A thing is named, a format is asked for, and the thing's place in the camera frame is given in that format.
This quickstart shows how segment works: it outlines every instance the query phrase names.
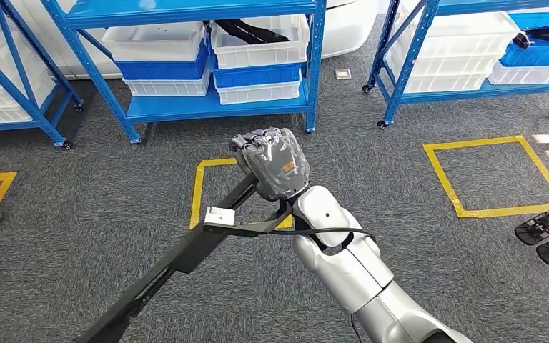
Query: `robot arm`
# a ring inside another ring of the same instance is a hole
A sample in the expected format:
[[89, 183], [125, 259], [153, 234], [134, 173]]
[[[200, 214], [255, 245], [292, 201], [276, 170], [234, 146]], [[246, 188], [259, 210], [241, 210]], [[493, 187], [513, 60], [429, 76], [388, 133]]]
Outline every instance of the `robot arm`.
[[[361, 229], [353, 215], [320, 186], [310, 187], [297, 199], [293, 214], [311, 229]], [[338, 253], [327, 253], [328, 248], [338, 246]], [[366, 234], [295, 236], [292, 248], [344, 311], [361, 322], [372, 342], [470, 343], [426, 312], [393, 281], [392, 272], [380, 258], [380, 249]]]
[[[254, 172], [265, 199], [292, 204], [297, 231], [328, 228], [361, 229], [324, 187], [308, 185], [308, 163], [293, 134], [270, 128], [233, 139], [239, 165]], [[426, 312], [393, 281], [370, 235], [322, 232], [298, 235], [292, 248], [315, 273], [336, 302], [356, 316], [377, 343], [470, 343]]]
[[[292, 248], [337, 303], [377, 343], [470, 343], [426, 312], [394, 281], [373, 235], [361, 229], [324, 187], [311, 186], [309, 166], [287, 129], [257, 130], [232, 140], [247, 176], [205, 219], [132, 285], [76, 343], [118, 342], [165, 282], [191, 273], [229, 235], [291, 234]], [[238, 224], [234, 213], [257, 192], [280, 207], [265, 222]], [[291, 214], [296, 231], [275, 228]]]

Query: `shelf tier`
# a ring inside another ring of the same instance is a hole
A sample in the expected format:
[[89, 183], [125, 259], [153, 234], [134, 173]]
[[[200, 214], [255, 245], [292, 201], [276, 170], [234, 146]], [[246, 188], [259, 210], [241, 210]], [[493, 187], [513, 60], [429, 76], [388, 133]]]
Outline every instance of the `shelf tier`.
[[16, 123], [0, 123], [0, 131], [35, 129], [39, 127], [40, 127], [39, 123], [35, 120], [22, 121], [22, 122], [16, 122]]
[[207, 119], [265, 114], [291, 114], [308, 111], [306, 80], [300, 84], [300, 97], [247, 104], [221, 105], [219, 95], [209, 85], [206, 96], [134, 96], [127, 109], [132, 123], [153, 123], [187, 119]]
[[549, 84], [504, 84], [494, 85], [487, 79], [477, 91], [441, 91], [436, 93], [406, 93], [402, 95], [401, 104], [420, 102], [449, 101], [461, 99], [486, 98], [492, 96], [512, 96], [543, 93], [549, 91]]
[[75, 29], [312, 13], [319, 0], [78, 0], [66, 15]]
[[438, 16], [549, 7], [549, 0], [440, 0]]

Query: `robotic hand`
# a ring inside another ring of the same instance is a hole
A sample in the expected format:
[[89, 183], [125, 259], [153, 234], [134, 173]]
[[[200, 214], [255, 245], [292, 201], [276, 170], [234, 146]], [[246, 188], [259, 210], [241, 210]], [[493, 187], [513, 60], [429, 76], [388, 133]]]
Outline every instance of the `robotic hand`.
[[289, 129], [236, 135], [231, 149], [241, 170], [257, 177], [258, 194], [270, 202], [289, 199], [308, 187], [308, 161]]
[[295, 230], [315, 232], [294, 236], [294, 253], [373, 342], [470, 343], [414, 302], [393, 281], [373, 236], [326, 188], [309, 185], [308, 163], [290, 130], [257, 130], [232, 142], [238, 164], [259, 180], [258, 193], [292, 203]]

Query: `shelf caster wheel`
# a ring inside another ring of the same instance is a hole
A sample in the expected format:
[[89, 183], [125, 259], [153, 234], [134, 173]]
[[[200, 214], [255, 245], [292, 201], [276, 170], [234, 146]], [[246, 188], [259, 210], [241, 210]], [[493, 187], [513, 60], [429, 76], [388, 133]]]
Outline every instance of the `shelf caster wheel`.
[[388, 125], [386, 125], [386, 123], [383, 120], [380, 120], [376, 125], [377, 125], [377, 128], [380, 130], [386, 129], [388, 127]]
[[64, 143], [62, 144], [62, 149], [64, 150], [72, 150], [73, 147], [74, 145], [71, 141], [64, 141]]

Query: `small white box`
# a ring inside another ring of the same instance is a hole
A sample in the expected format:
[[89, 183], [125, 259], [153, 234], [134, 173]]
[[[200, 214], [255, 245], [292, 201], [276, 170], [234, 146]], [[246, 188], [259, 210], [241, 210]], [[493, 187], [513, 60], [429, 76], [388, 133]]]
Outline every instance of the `small white box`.
[[205, 96], [209, 88], [209, 68], [198, 80], [123, 80], [133, 96]]
[[217, 83], [214, 81], [219, 94], [219, 102], [222, 105], [297, 98], [300, 96], [301, 83], [302, 77], [299, 81], [279, 84], [218, 88]]
[[220, 69], [306, 61], [310, 30], [304, 14], [262, 16], [242, 20], [249, 25], [277, 32], [290, 41], [248, 44], [235, 36], [230, 36], [213, 23], [212, 48], [217, 55]]
[[[40, 75], [38, 75], [35, 80], [37, 81], [31, 82], [31, 84], [37, 85], [37, 87], [33, 87], [33, 94], [36, 99], [37, 107], [41, 108], [48, 95], [54, 90], [56, 84], [51, 80], [49, 75], [47, 75], [46, 70], [40, 71]], [[25, 121], [32, 121], [32, 117], [5, 91], [5, 89], [0, 88], [0, 124]]]
[[118, 26], [102, 43], [117, 61], [194, 61], [204, 33], [202, 21]]
[[491, 84], [549, 84], [549, 66], [503, 66], [493, 67], [489, 76]]
[[428, 93], [439, 91], [477, 91], [487, 78], [486, 74], [455, 76], [421, 76], [410, 79], [405, 93]]
[[207, 207], [205, 224], [234, 225], [234, 210], [219, 207]]

